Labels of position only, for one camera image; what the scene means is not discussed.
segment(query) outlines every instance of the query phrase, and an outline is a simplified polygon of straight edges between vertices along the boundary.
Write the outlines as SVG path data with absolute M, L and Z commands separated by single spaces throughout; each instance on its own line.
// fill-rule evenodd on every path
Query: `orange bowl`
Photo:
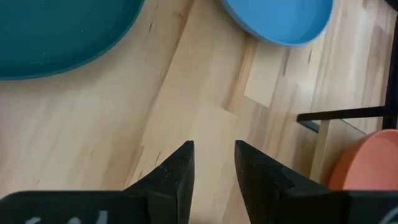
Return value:
M 332 190 L 398 190 L 398 130 L 383 130 L 345 151 L 332 172 Z

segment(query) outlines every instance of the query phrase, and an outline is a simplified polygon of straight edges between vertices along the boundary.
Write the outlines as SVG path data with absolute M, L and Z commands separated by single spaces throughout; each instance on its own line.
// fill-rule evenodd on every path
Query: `wooden floor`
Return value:
M 317 135 L 296 115 L 381 105 L 395 19 L 383 0 L 335 0 L 323 35 L 290 49 L 258 42 L 217 0 L 146 0 L 89 65 L 0 83 L 0 196 L 123 189 L 193 139 L 191 223 L 248 223 L 234 140 L 309 176 Z

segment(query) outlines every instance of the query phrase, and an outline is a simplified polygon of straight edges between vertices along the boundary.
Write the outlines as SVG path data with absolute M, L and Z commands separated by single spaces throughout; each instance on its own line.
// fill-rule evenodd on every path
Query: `black metal bar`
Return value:
M 397 6 L 396 1 L 388 1 Z M 385 107 L 390 109 L 398 108 L 398 20 L 394 31 L 394 41 L 392 44 L 392 52 L 390 59 L 390 70 L 386 91 Z M 396 116 L 391 116 L 383 119 L 382 129 L 397 129 L 398 119 Z
M 397 0 L 386 0 L 386 2 L 396 11 L 398 11 L 398 1 Z
M 313 121 L 298 121 L 302 126 L 319 133 L 319 124 Z
M 317 113 L 304 113 L 297 116 L 297 121 L 316 121 L 331 119 L 349 119 L 349 118 L 373 118 L 397 116 L 397 110 L 390 110 L 384 106 L 375 106 L 370 108 L 356 108 L 349 110 L 337 110 Z

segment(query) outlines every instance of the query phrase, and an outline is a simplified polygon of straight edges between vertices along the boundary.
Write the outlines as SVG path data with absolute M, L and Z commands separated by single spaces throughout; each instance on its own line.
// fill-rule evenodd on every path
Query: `teal plate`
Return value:
M 114 46 L 144 0 L 0 0 L 0 80 L 84 65 Z

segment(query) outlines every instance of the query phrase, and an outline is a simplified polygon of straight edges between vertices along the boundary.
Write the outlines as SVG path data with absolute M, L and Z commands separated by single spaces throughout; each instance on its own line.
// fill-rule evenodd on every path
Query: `blue plastic dish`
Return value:
M 234 20 L 262 40 L 298 46 L 322 33 L 333 0 L 223 0 Z
M 0 80 L 84 65 L 129 30 L 144 0 L 0 0 Z

